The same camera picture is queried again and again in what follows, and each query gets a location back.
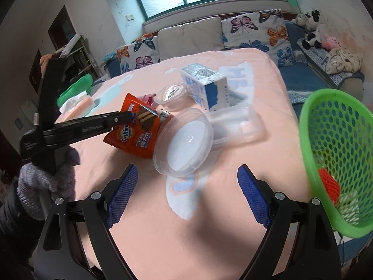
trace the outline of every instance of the milk carton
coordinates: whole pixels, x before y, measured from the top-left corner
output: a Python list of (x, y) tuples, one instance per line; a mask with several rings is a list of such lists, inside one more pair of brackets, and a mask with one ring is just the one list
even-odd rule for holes
[(190, 96), (205, 110), (229, 107), (226, 76), (198, 63), (185, 66), (180, 73)]

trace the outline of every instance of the gloved hand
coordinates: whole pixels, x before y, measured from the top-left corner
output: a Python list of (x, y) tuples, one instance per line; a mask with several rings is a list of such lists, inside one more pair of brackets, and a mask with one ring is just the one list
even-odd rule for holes
[(78, 164), (80, 164), (78, 152), (69, 147), (65, 154), (64, 164), (57, 169), (54, 176), (32, 163), (23, 165), (19, 172), (17, 195), (26, 213), (35, 220), (44, 220), (38, 190), (49, 190), (53, 202), (59, 197), (64, 197), (67, 201), (74, 201), (74, 166)]

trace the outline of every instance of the pink plush toy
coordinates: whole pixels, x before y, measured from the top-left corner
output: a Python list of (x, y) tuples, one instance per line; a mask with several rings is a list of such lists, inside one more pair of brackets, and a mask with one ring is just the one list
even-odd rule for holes
[(333, 48), (341, 48), (343, 43), (336, 37), (329, 37), (325, 35), (325, 41), (321, 42), (321, 47), (325, 48), (326, 50), (332, 50)]

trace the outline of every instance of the round plastic container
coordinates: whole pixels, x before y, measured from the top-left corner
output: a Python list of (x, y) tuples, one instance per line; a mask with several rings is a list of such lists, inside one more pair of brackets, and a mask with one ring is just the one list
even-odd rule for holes
[(157, 137), (153, 156), (156, 170), (176, 177), (190, 175), (206, 160), (213, 138), (212, 124), (199, 109), (177, 114)]
[(166, 110), (178, 110), (183, 107), (189, 97), (183, 82), (171, 84), (160, 90), (154, 97), (154, 102), (161, 104)]

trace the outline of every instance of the ovaltine snack package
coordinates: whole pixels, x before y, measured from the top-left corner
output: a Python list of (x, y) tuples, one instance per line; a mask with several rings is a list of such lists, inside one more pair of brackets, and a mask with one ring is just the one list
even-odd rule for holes
[(153, 158), (160, 119), (154, 108), (127, 94), (121, 112), (133, 113), (132, 123), (119, 125), (108, 133), (104, 142), (136, 156)]

